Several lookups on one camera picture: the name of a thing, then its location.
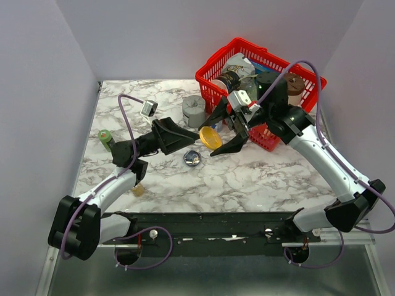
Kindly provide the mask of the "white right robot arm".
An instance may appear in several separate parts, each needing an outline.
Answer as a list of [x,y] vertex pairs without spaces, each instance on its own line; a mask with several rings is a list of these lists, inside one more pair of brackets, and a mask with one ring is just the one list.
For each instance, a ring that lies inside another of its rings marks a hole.
[[334,227],[349,232],[375,206],[386,186],[370,180],[353,168],[325,138],[317,133],[314,119],[301,107],[288,103],[287,81],[278,72],[262,72],[255,79],[258,95],[268,92],[262,102],[250,100],[244,90],[234,90],[220,102],[200,126],[225,120],[236,135],[211,154],[237,153],[247,142],[249,132],[265,123],[269,131],[298,151],[320,173],[335,193],[335,201],[295,211],[284,226],[285,237],[293,242],[315,228]]

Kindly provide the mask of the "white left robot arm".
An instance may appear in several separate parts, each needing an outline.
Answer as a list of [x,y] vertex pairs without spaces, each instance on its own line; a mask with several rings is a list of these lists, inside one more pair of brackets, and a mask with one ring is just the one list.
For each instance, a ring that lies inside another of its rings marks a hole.
[[194,144],[199,135],[179,127],[171,118],[154,120],[151,131],[138,138],[116,142],[112,148],[114,171],[97,186],[78,197],[63,197],[57,207],[48,244],[63,259],[87,260],[97,246],[112,239],[129,244],[136,239],[134,222],[124,214],[103,218],[121,195],[145,177],[148,163],[142,158],[161,151],[168,155]]

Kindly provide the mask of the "round yellow pill container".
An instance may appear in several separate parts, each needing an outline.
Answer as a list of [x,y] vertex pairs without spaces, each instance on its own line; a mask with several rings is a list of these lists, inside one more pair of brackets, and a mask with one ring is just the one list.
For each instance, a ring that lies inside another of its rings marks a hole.
[[199,137],[202,143],[210,150],[216,150],[223,144],[218,132],[209,126],[203,126],[199,130]]

